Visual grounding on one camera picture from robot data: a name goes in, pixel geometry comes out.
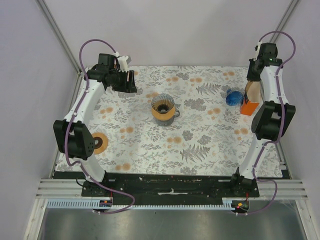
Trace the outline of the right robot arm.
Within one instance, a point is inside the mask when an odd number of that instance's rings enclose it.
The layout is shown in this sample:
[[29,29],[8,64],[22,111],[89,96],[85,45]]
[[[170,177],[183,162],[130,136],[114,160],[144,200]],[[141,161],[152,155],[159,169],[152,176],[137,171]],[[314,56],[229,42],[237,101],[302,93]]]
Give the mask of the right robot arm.
[[266,151],[279,142],[296,113],[296,107],[285,96],[284,61],[277,56],[276,44],[259,42],[249,61],[246,88],[259,87],[263,104],[251,123],[253,137],[247,155],[231,176],[229,191],[235,197],[259,196],[257,176]]

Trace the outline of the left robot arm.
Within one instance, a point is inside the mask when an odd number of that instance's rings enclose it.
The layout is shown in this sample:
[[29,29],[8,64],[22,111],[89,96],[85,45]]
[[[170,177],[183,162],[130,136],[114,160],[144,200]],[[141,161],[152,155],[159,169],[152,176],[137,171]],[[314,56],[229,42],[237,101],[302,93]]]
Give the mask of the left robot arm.
[[59,152],[65,155],[69,166],[80,165],[86,180],[94,183],[93,191],[101,197],[110,192],[110,184],[104,180],[106,172],[94,155],[95,140],[87,125],[108,87],[116,92],[137,93],[135,72],[128,67],[130,61],[129,55],[99,54],[98,63],[85,71],[85,86],[71,110],[53,124]]

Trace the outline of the clear glass dripper cone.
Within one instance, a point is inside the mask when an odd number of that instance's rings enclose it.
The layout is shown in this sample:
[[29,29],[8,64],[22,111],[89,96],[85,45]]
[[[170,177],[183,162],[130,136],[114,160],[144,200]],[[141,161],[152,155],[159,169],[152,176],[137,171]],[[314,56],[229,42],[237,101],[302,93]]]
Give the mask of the clear glass dripper cone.
[[172,96],[166,93],[161,93],[155,96],[151,101],[153,110],[160,114],[165,114],[175,106],[175,101]]

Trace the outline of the glass coffee server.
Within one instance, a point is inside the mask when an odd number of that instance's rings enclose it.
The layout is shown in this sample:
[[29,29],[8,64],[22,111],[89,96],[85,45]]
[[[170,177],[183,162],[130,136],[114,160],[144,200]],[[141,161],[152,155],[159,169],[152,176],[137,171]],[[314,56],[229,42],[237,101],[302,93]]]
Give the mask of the glass coffee server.
[[175,107],[173,107],[167,113],[161,114],[154,109],[151,110],[151,113],[154,121],[160,126],[169,126],[174,122],[175,118],[180,116],[180,111],[176,110]]

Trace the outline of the orange coffee filter box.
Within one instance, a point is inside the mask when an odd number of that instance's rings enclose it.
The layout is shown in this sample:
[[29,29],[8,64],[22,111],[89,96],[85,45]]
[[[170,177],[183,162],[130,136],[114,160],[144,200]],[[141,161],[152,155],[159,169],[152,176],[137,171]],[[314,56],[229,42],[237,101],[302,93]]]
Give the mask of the orange coffee filter box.
[[240,113],[251,116],[261,101],[261,84],[259,81],[248,81],[245,89]]

